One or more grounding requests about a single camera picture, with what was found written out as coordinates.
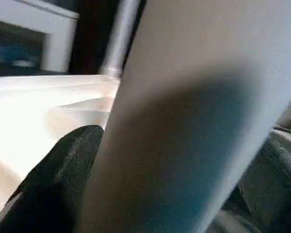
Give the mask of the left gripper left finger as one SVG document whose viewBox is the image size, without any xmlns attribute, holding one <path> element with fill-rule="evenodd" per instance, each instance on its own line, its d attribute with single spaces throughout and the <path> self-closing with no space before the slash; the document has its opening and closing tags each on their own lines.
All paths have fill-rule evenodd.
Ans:
<svg viewBox="0 0 291 233">
<path fill-rule="evenodd" d="M 0 212 L 0 233 L 71 233 L 104 130 L 79 127 L 28 173 Z"/>
</svg>

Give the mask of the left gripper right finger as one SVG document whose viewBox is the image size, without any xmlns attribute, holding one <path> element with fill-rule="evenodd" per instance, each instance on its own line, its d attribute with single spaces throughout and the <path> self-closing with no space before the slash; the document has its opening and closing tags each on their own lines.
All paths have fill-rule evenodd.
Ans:
<svg viewBox="0 0 291 233">
<path fill-rule="evenodd" d="M 262 233 L 291 233 L 291 154 L 268 137 L 223 205 Z"/>
</svg>

